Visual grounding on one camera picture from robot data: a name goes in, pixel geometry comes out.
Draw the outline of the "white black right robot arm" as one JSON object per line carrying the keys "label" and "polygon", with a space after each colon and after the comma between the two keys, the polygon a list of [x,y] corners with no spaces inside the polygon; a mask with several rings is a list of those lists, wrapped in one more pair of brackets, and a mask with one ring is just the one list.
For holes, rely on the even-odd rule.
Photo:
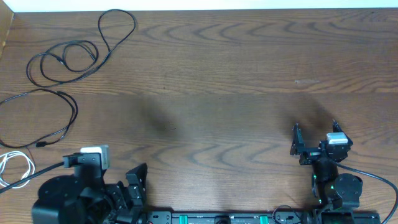
{"label": "white black right robot arm", "polygon": [[290,155],[299,156],[301,166],[312,167],[312,192],[320,203],[319,207],[303,214],[302,223],[355,222],[353,210],[359,207],[363,181],[358,176],[338,172],[353,142],[336,121],[332,128],[317,147],[306,147],[299,125],[293,127]]}

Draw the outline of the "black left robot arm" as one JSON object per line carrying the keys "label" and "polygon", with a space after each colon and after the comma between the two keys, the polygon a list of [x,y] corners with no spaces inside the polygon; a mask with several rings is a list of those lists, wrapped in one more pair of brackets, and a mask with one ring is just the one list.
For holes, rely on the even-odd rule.
{"label": "black left robot arm", "polygon": [[75,166],[74,174],[46,181],[32,207],[37,224],[145,223],[147,164],[126,173],[128,185],[104,182],[99,164]]}

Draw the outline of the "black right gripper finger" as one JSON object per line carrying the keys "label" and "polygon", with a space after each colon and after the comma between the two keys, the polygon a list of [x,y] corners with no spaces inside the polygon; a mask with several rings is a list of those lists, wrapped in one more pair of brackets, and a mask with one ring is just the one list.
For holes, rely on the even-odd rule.
{"label": "black right gripper finger", "polygon": [[293,132],[294,136],[290,148],[290,155],[300,155],[305,150],[305,143],[298,123],[293,127]]}
{"label": "black right gripper finger", "polygon": [[[336,121],[336,120],[333,120],[333,122],[332,122],[332,128],[333,128],[333,132],[334,133],[337,133],[337,132],[343,132],[343,133],[345,133],[343,130],[342,130],[342,128],[340,127],[340,125],[338,124],[338,122]],[[347,143],[347,145],[350,145],[350,146],[352,146],[353,145],[353,141],[348,137],[348,135],[345,133],[345,135],[347,136],[347,138],[348,138],[348,143]]]}

